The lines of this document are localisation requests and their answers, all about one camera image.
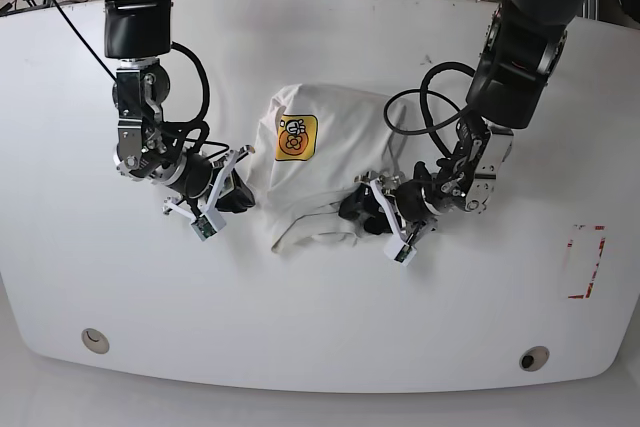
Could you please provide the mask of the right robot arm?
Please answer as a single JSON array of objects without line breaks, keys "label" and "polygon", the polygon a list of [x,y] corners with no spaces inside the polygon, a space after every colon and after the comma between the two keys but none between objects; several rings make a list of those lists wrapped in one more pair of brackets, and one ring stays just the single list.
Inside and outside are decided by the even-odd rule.
[{"label": "right robot arm", "polygon": [[[173,0],[104,0],[104,55],[119,61],[112,98],[118,111],[118,142],[114,162],[121,175],[148,180],[173,191],[164,201],[166,215],[184,216],[201,240],[219,233],[227,213],[254,207],[253,193],[236,165],[253,154],[212,145],[206,121],[211,87],[204,65],[186,46],[171,38]],[[170,93],[170,78],[160,63],[164,54],[178,52],[194,66],[202,97],[195,116],[186,121],[166,119],[163,104]]]}]

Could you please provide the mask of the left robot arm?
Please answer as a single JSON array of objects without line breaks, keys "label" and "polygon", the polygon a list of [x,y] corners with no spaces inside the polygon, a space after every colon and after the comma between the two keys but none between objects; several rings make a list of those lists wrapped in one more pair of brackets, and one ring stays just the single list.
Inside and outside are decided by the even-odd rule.
[{"label": "left robot arm", "polygon": [[[385,234],[384,253],[408,265],[417,242],[452,210],[480,214],[494,191],[509,155],[514,133],[530,124],[543,90],[560,60],[567,27],[585,0],[500,0],[492,16],[476,67],[442,62],[424,75],[419,87],[391,97],[383,108],[387,127],[404,137],[427,135],[441,153],[437,172],[415,164],[409,179],[374,171],[356,178],[356,191],[340,205],[341,218],[373,235]],[[436,122],[429,100],[431,81],[455,71],[471,77],[463,107]],[[405,129],[390,118],[396,101],[417,95],[424,122]]]}]

